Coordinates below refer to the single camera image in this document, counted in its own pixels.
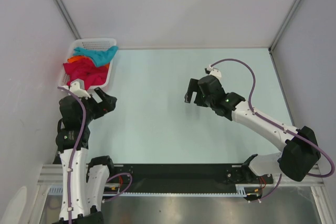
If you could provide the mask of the white plastic laundry basket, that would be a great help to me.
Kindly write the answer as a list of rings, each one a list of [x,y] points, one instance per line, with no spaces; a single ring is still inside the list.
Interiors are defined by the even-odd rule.
[[[90,38],[90,39],[75,40],[69,47],[64,63],[67,63],[67,59],[73,56],[72,55],[73,50],[77,47],[81,47],[81,48],[85,48],[89,50],[105,51],[109,49],[110,47],[116,46],[116,45],[117,45],[117,42],[113,38]],[[87,91],[93,90],[97,87],[100,87],[101,89],[103,89],[108,85],[108,82],[110,79],[110,73],[112,69],[112,63],[113,63],[113,60],[109,63],[110,67],[108,68],[108,75],[107,75],[106,82],[100,86],[91,86]],[[63,64],[62,64],[62,70],[61,70],[61,74],[60,74],[59,81],[58,81],[59,86],[67,86],[67,81],[69,81],[69,76],[65,73]]]

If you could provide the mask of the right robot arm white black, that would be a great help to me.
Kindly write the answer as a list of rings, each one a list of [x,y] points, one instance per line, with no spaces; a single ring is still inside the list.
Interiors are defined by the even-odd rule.
[[[211,108],[218,116],[246,126],[268,140],[277,153],[254,154],[243,165],[243,179],[254,183],[262,175],[284,174],[290,179],[302,181],[320,159],[314,148],[317,144],[314,131],[304,126],[298,129],[279,122],[272,122],[262,113],[252,110],[249,103],[237,93],[224,91],[220,81],[213,75],[199,80],[191,79],[185,102]]]

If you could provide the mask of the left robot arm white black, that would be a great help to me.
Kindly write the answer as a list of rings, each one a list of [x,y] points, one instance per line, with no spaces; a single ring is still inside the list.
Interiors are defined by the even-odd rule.
[[[103,223],[102,194],[106,182],[115,178],[109,156],[87,162],[91,121],[113,111],[117,99],[102,89],[92,95],[77,96],[73,91],[59,101],[62,118],[58,122],[56,144],[62,165],[63,196],[58,223]]]

